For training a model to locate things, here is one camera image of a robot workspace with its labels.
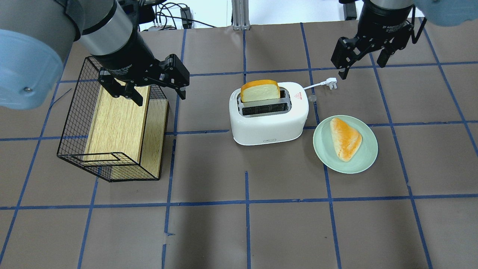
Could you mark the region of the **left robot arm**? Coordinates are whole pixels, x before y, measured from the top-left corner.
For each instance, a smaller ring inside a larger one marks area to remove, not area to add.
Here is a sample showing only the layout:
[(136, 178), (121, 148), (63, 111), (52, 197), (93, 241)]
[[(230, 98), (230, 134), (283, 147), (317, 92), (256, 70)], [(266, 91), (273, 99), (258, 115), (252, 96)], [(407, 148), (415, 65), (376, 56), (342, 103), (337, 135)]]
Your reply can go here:
[(101, 65), (97, 81), (114, 98), (142, 106), (136, 87), (174, 89), (181, 99), (190, 73), (175, 54), (157, 60), (138, 32), (155, 0), (2, 0), (1, 106), (34, 109), (60, 80), (75, 41)]

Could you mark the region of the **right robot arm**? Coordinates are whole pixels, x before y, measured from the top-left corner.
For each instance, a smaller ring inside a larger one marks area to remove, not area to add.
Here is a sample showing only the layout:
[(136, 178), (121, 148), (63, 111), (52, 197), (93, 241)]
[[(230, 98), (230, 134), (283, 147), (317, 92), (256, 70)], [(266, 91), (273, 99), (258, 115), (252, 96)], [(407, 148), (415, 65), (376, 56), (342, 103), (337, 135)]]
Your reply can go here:
[(476, 0), (365, 0), (352, 38), (338, 38), (331, 62), (345, 80), (350, 68), (365, 55), (380, 51), (379, 67), (403, 50), (416, 44), (427, 22), (437, 26), (458, 26), (476, 20)]

